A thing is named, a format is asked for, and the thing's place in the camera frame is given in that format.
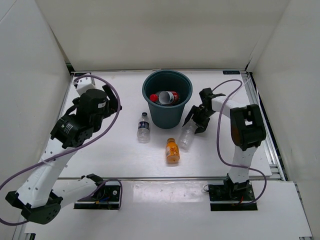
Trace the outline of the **clear unlabelled plastic bottle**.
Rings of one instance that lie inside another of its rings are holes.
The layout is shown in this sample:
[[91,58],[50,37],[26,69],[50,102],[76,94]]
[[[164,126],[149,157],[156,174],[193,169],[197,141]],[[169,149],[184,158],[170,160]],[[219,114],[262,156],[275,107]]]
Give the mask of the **clear unlabelled plastic bottle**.
[[190,120],[186,125],[182,127],[178,145],[183,151],[187,152],[189,150],[193,142],[196,129],[197,126],[193,120]]

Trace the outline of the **red label plastic bottle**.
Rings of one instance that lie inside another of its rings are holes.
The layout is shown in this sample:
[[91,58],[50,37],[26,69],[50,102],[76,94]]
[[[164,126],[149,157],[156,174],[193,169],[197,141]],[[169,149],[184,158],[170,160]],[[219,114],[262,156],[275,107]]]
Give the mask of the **red label plastic bottle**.
[[159,91],[151,94],[149,100],[158,105],[174,105],[179,101],[179,95],[175,91]]

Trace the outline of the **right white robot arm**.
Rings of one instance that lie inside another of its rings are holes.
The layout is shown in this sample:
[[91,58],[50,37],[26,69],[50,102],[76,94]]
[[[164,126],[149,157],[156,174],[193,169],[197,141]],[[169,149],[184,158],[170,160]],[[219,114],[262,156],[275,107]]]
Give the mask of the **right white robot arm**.
[[232,163],[223,182],[224,193],[230,200],[244,197],[249,191],[249,172],[252,160],[262,141],[266,139],[266,129],[257,104],[245,105],[229,100],[223,93],[214,94],[211,88],[199,93],[201,104],[192,106],[183,123],[180,147],[188,150],[193,137],[207,130],[210,117],[218,113],[230,120],[230,135],[234,143]]

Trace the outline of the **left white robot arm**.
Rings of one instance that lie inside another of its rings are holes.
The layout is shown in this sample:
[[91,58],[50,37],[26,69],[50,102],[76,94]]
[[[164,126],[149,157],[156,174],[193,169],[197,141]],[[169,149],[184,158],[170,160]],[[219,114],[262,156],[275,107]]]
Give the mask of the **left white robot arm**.
[[32,171],[25,183],[7,193],[5,199],[21,211],[24,222],[41,225],[51,222],[60,210],[71,203],[105,197],[105,184],[95,174],[82,176],[71,185],[54,188],[69,160],[81,149],[102,138],[116,122],[121,101],[116,89],[101,77],[88,75],[75,79],[78,97],[56,122],[50,139],[38,163],[15,173],[1,187],[15,177]]

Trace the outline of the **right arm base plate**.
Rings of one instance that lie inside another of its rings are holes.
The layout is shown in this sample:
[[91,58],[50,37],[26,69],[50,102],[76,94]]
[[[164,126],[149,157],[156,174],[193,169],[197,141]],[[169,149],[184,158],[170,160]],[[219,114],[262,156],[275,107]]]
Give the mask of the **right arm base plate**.
[[257,211],[255,194],[250,181],[233,183],[225,179],[223,184],[207,184],[203,190],[209,194],[212,212]]

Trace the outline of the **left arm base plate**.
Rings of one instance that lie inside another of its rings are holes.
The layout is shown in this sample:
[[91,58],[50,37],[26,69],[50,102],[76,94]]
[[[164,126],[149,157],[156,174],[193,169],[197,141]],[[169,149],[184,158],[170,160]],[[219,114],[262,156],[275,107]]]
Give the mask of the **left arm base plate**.
[[116,178],[108,179],[92,195],[76,201],[75,210],[120,210],[123,184]]

